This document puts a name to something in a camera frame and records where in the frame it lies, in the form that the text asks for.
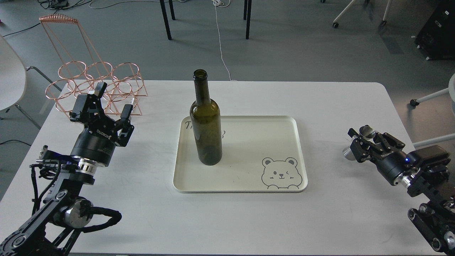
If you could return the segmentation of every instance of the white tray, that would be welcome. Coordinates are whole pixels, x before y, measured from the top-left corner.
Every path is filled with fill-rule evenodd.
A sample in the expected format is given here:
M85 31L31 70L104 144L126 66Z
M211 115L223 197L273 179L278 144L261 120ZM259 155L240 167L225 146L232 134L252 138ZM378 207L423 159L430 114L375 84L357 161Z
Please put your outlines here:
M182 120L174 187L182 193L300 192L308 184L297 125L288 116L221 116L222 158L197 157L190 117Z

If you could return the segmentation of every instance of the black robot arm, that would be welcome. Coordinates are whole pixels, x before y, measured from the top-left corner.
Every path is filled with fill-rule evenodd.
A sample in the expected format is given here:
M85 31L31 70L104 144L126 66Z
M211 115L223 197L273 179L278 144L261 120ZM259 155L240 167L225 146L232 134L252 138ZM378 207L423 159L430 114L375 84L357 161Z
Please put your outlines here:
M346 158L374 163L381 175L395 186L402 184L411 197L424 194L430 201L411 208L408 218L433 250L455 255L455 188L448 182L449 154L435 145L406 154L404 143L388 133L362 126L344 150Z
M134 130L130 124L132 105L125 105L117 121L104 114L101 97L106 86L98 83L94 93L78 96L70 120L84 124L84 130L71 154L62 155L44 146L38 163L30 166L35 192L32 216L0 244L0 256L66 256L81 232L105 229L120 221L120 212L93 207L89 200L79 196L84 184L94 184L96 168L108 166L115 146L125 147ZM51 180L39 196L35 168L40 169L40 177ZM93 215L110 219L87 227ZM52 242L45 237L48 223L64 228ZM59 248L64 240L66 244Z

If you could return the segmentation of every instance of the gray floor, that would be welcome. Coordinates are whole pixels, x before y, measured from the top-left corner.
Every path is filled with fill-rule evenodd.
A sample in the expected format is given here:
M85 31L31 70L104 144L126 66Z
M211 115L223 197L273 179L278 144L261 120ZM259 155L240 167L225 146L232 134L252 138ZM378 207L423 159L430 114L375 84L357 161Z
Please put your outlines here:
M93 7L118 1L96 0ZM387 25L378 27L385 0L360 0L343 16L337 29L333 19L350 0L260 0L253 2L250 39L245 40L243 1L232 0L217 10L223 57L232 79L239 81L379 82L387 89L412 141L455 132L450 97L439 97L409 107L412 98L447 88L455 72L454 61L426 61L412 36L428 20L437 0L394 1ZM210 0L174 2L177 20L171 21L168 41L158 3L125 3L102 10L88 5L60 11L77 18L103 60L113 64L134 62L147 80L191 80L204 68L210 80L228 80L219 52L215 10ZM0 3L0 34L6 35L38 23L53 11L33 0ZM74 27L54 26L59 38L77 49L80 37ZM7 36L25 66L36 66L52 80L62 65L44 30L37 26ZM26 94L19 104L42 124L52 102L46 99L47 81L28 72ZM0 111L0 142L19 139L32 143L38 129L16 108ZM368 115L362 106L350 115ZM454 141L440 143L455 153ZM8 188L29 147L20 143L0 146L0 198ZM455 165L449 165L453 171Z

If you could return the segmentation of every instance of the wine bottle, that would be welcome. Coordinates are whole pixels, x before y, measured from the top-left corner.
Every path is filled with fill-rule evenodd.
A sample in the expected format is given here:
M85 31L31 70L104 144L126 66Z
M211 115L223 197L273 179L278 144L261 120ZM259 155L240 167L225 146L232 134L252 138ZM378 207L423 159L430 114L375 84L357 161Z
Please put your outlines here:
M191 105L190 117L199 160L214 165L221 160L220 108L208 93L207 72L197 69L193 75L196 101Z

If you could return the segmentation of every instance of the bear illustration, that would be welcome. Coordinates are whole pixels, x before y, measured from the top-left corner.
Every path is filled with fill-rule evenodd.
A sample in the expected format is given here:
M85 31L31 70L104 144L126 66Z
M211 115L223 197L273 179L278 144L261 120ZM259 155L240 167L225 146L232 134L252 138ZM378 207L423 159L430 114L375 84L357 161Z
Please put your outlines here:
M286 158L284 161L274 161L270 157L262 160L264 173L262 174L262 182L267 186L276 187L278 189L289 189L291 186L298 186L303 179L297 170L297 160L292 157Z

